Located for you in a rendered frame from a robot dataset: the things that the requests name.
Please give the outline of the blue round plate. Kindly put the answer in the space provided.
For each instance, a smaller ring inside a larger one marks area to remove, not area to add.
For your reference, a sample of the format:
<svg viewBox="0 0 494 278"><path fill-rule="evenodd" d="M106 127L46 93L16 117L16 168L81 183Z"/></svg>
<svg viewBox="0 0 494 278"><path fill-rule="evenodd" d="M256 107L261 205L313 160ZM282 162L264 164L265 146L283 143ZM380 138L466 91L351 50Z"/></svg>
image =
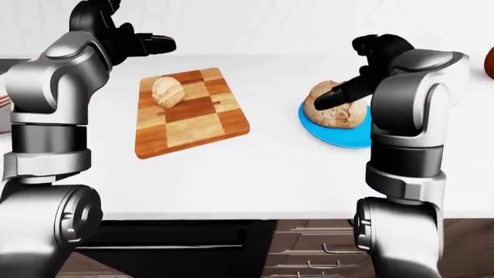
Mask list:
<svg viewBox="0 0 494 278"><path fill-rule="evenodd" d="M298 118L304 129L319 140L350 149L364 149L371 147L371 107L367 106L367 115L364 122L354 129L333 129L315 124L305 115L303 103L298 109Z"/></svg>

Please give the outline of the pale scored bread roll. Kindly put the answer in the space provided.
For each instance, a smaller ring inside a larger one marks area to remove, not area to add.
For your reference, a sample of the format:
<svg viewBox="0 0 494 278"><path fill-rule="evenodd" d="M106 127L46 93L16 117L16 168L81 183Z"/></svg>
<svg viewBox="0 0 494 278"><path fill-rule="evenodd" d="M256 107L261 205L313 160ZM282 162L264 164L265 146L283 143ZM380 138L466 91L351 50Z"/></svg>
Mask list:
<svg viewBox="0 0 494 278"><path fill-rule="evenodd" d="M172 77L162 77L154 82L151 97L161 108L170 109L185 98L181 83Z"/></svg>

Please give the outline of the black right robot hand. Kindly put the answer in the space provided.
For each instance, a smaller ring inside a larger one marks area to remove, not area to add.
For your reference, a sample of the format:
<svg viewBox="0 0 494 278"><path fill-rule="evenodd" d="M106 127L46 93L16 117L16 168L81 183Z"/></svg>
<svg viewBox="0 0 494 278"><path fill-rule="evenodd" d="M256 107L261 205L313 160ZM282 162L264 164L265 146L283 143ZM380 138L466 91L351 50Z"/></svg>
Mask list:
<svg viewBox="0 0 494 278"><path fill-rule="evenodd" d="M317 97L313 103L316 110L352 103L373 94L377 85L390 76L393 59L414 48L406 39L392 34L360 36L352 41L352 47L358 55L367 57L367 65L359 69L359 76Z"/></svg>

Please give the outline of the round brown seeded bread loaf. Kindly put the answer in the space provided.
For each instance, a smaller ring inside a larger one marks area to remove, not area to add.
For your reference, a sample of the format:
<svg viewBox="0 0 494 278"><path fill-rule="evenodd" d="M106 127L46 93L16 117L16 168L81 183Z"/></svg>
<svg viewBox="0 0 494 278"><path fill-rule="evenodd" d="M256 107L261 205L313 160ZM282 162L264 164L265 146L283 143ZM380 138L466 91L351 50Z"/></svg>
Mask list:
<svg viewBox="0 0 494 278"><path fill-rule="evenodd" d="M314 101L325 92L329 92L339 83L324 80L315 85L303 102L303 112L309 120L322 127L353 129L362 124L367 115L367 104L358 100L345 103L328 110L316 110Z"/></svg>

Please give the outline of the brown round object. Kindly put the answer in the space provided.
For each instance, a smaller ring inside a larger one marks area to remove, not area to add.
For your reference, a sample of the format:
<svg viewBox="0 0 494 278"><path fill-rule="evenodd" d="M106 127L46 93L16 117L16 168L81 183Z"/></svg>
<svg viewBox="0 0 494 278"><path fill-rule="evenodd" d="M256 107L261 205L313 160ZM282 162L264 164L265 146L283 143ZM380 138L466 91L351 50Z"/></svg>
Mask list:
<svg viewBox="0 0 494 278"><path fill-rule="evenodd" d="M486 75L494 80L494 47L487 52L483 68Z"/></svg>

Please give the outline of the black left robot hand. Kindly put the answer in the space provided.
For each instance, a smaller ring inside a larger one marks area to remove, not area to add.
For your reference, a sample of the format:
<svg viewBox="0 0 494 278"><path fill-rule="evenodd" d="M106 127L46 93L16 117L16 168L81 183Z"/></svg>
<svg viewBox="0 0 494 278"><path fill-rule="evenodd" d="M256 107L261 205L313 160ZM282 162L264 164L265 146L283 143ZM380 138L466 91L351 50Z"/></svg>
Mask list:
<svg viewBox="0 0 494 278"><path fill-rule="evenodd" d="M125 22L116 27L112 15L121 0L82 0L72 10L69 31L88 32L102 44L111 64L117 66L129 57L146 57L171 53L176 42L169 36L136 33L133 25Z"/></svg>

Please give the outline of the checkered wooden cutting board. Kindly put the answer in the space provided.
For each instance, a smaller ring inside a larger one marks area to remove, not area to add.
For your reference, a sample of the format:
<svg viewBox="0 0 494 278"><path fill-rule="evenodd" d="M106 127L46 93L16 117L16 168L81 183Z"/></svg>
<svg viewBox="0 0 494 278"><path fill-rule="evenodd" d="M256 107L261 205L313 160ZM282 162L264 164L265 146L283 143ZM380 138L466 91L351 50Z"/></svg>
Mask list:
<svg viewBox="0 0 494 278"><path fill-rule="evenodd" d="M165 110L152 100L152 86L165 76L140 81L135 154L157 157L250 132L242 108L218 68L172 73L185 98Z"/></svg>

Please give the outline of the dark wooden drawer cabinet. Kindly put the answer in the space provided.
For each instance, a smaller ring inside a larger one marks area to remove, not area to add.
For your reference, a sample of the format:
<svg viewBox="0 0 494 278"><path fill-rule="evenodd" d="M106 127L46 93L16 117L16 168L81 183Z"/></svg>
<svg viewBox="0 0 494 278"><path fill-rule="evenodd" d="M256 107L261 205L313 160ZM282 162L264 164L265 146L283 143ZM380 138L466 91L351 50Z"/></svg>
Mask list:
<svg viewBox="0 0 494 278"><path fill-rule="evenodd" d="M494 219L446 219L443 278L494 278ZM278 222L262 278L375 278L346 219Z"/></svg>

